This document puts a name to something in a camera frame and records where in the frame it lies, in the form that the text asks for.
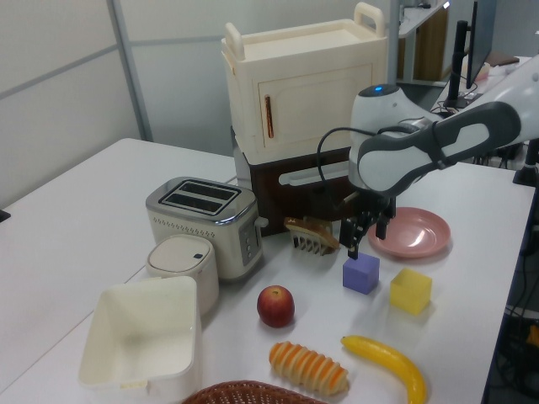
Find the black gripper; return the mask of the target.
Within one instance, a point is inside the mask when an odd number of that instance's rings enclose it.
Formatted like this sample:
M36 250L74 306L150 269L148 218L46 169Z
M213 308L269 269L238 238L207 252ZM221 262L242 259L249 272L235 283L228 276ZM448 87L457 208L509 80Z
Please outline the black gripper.
M376 237L385 238L390 221L397 214L396 199L372 191L356 191L351 201L353 217L340 221L339 243L348 250L348 257L359 257L359 245L367 232L367 214L378 217Z

